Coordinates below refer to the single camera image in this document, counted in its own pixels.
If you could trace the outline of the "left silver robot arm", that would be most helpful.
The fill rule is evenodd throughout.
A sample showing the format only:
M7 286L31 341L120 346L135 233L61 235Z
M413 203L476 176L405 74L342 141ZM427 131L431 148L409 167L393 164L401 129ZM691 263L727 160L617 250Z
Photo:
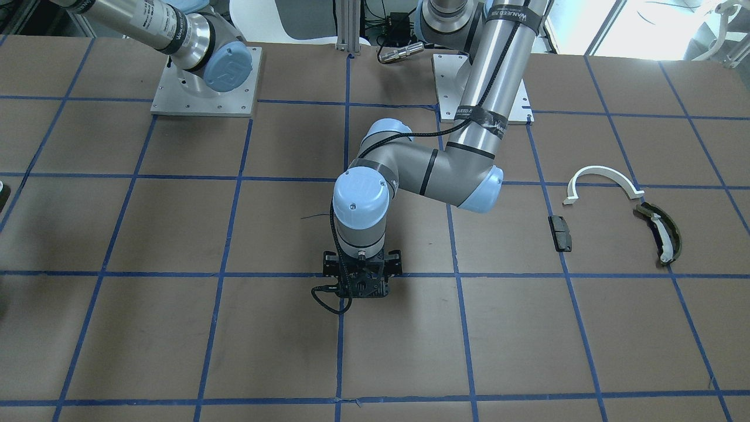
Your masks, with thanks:
M466 85L452 125L415 132L395 118L373 123L358 155L334 184L329 224L335 251L322 272L334 285L312 288L342 299L388 295L401 252L384 249L387 214L399 190L474 213L494 206L503 183L495 155L533 43L551 1L421 1L419 40L468 54Z

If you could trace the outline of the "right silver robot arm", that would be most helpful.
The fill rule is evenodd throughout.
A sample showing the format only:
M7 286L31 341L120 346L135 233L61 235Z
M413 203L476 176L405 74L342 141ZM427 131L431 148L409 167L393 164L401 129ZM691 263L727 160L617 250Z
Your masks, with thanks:
M254 69L246 39L209 1L56 1L56 5L169 56L217 93Z

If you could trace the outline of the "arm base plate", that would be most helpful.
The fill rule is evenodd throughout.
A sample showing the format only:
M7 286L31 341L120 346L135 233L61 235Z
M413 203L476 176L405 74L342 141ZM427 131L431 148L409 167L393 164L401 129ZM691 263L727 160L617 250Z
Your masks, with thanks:
M166 117L242 117L254 114L263 48L249 46L252 72L238 88L217 93L198 76L168 62L152 101L151 113Z
M461 96L466 88L471 64L464 55L433 55L433 70L437 91L440 122L452 123ZM509 114L510 125L525 125L533 122L533 112L527 89L522 81L515 94Z

